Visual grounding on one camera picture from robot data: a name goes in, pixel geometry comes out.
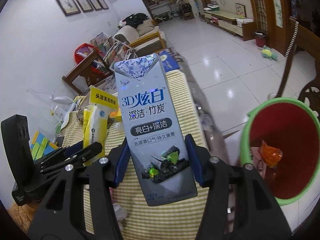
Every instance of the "cushion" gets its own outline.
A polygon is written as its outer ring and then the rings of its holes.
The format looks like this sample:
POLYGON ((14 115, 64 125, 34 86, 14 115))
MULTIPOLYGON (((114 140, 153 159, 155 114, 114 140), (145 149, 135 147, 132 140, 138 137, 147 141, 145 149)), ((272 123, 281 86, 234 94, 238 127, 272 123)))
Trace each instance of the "cushion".
POLYGON ((151 33, 157 32, 157 31, 160 32, 160 37, 161 37, 162 39, 164 39, 165 41, 167 41, 167 38, 165 37, 164 32, 161 32, 161 31, 160 31, 159 26, 156 26, 151 32, 148 32, 148 33, 146 33, 146 34, 143 34, 142 36, 140 36, 140 38, 143 38, 143 37, 145 37, 145 36, 147 36, 147 35, 149 35, 149 34, 151 34, 151 33))
POLYGON ((143 34, 152 31, 154 28, 155 27, 153 26, 151 20, 146 20, 143 22, 143 24, 138 25, 137 31, 139 33, 139 36, 142 36, 143 34))
POLYGON ((139 39, 139 33, 137 32, 137 30, 129 25, 126 25, 124 27, 122 27, 117 34, 114 36, 116 39, 118 39, 117 37, 119 37, 121 40, 123 37, 125 37, 125 39, 128 41, 128 43, 134 42, 137 39, 139 39))

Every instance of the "wooden cabinet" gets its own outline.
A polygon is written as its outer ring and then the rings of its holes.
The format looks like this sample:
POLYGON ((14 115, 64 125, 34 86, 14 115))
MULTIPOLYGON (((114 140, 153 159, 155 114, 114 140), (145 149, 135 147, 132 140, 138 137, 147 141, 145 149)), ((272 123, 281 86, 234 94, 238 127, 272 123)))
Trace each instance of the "wooden cabinet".
POLYGON ((239 16, 225 11, 206 11, 204 17, 207 23, 231 32, 234 35, 238 34, 243 37, 244 41, 254 39, 254 32, 256 31, 255 22, 243 23, 242 27, 240 27, 236 25, 236 19, 238 19, 239 16), (218 20, 218 24, 210 22, 212 16, 220 19, 218 20))

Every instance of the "yellow striped cloth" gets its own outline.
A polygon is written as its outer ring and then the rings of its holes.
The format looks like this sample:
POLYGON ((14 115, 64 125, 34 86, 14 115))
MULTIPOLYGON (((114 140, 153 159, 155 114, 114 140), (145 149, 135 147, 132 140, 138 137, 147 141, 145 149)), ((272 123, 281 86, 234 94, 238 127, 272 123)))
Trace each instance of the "yellow striped cloth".
MULTIPOLYGON (((183 136, 191 133, 197 145, 207 147, 184 74, 179 70, 168 72, 167 80, 183 136)), ((76 113, 71 113, 70 121, 62 131, 65 136, 63 146, 81 141, 83 139, 82 129, 82 124, 76 119, 76 113)), ((111 125, 105 141, 106 155, 112 148, 122 144, 124 137, 124 133, 116 132, 114 124, 111 125)), ((123 182, 112 193, 113 200, 128 212, 122 231, 124 239, 195 239, 208 195, 208 189, 197 186, 197 190, 197 197, 149 207, 142 194, 132 160, 130 160, 123 182)), ((84 190, 84 215, 86 230, 94 234, 90 193, 87 190, 84 190)))

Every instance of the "toothpaste box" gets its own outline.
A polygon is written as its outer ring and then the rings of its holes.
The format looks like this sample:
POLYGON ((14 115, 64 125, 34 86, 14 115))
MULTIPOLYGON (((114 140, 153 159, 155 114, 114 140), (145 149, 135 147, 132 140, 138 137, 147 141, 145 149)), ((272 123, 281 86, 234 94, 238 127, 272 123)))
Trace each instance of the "toothpaste box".
POLYGON ((196 196, 161 59, 152 54, 117 62, 114 69, 124 129, 147 204, 196 196))

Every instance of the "green bucket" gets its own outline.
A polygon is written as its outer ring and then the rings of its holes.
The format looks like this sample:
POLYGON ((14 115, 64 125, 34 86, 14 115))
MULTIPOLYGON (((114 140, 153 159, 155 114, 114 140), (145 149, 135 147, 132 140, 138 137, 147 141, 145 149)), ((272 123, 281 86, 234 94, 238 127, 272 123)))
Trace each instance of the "green bucket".
POLYGON ((313 111, 293 98, 275 98, 248 113, 240 142, 240 163, 253 163, 250 147, 269 146, 283 151, 276 169, 267 168, 265 182, 280 206, 301 198, 319 167, 320 123, 313 111))

